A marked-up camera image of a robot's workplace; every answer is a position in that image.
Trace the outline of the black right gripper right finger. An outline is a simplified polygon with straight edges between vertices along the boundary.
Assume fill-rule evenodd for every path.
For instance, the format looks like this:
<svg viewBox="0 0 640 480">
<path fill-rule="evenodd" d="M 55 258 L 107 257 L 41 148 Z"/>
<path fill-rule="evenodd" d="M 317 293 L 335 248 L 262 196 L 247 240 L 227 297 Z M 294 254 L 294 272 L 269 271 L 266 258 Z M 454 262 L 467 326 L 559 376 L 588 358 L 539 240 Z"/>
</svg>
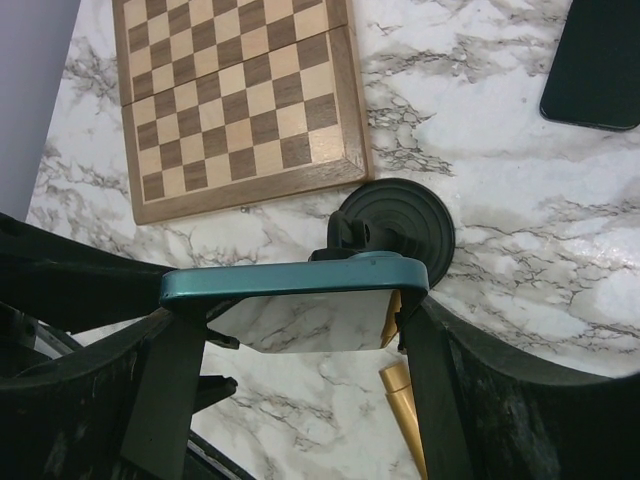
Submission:
<svg viewBox="0 0 640 480">
<path fill-rule="evenodd" d="M 639 376 L 544 360 L 419 290 L 398 314 L 431 479 L 636 479 Z"/>
</svg>

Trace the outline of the teal phone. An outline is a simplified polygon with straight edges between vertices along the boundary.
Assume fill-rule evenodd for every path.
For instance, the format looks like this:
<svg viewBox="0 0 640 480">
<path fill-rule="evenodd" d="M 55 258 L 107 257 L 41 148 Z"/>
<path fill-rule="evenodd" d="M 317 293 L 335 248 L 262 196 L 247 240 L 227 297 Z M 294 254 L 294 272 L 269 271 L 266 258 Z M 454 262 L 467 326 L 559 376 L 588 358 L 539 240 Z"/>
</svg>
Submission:
<svg viewBox="0 0 640 480">
<path fill-rule="evenodd" d="M 392 252 L 347 259 L 175 270 L 163 308 L 204 324 L 217 340 L 266 354 L 378 350 L 395 315 L 426 296 L 426 266 Z"/>
</svg>

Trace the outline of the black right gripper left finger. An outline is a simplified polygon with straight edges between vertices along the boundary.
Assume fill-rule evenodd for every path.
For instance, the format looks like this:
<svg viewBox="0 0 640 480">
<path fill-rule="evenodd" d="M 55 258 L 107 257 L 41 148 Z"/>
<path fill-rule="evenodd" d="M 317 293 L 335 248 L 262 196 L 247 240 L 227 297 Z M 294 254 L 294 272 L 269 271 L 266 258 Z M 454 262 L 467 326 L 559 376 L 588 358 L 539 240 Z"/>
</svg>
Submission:
<svg viewBox="0 0 640 480">
<path fill-rule="evenodd" d="M 1 304 L 80 333 L 124 328 L 58 359 L 1 346 L 5 479 L 179 479 L 204 334 L 159 306 L 161 265 L 1 219 Z"/>
</svg>

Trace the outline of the black phone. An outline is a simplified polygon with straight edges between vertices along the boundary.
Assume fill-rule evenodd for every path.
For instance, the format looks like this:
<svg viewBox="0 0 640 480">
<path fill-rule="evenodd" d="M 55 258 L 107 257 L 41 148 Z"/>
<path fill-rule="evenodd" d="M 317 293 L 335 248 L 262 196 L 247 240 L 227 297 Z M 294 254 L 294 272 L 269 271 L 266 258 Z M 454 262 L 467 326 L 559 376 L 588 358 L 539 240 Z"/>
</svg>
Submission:
<svg viewBox="0 0 640 480">
<path fill-rule="evenodd" d="M 549 120 L 639 126 L 639 0 L 574 0 L 540 101 Z"/>
</svg>

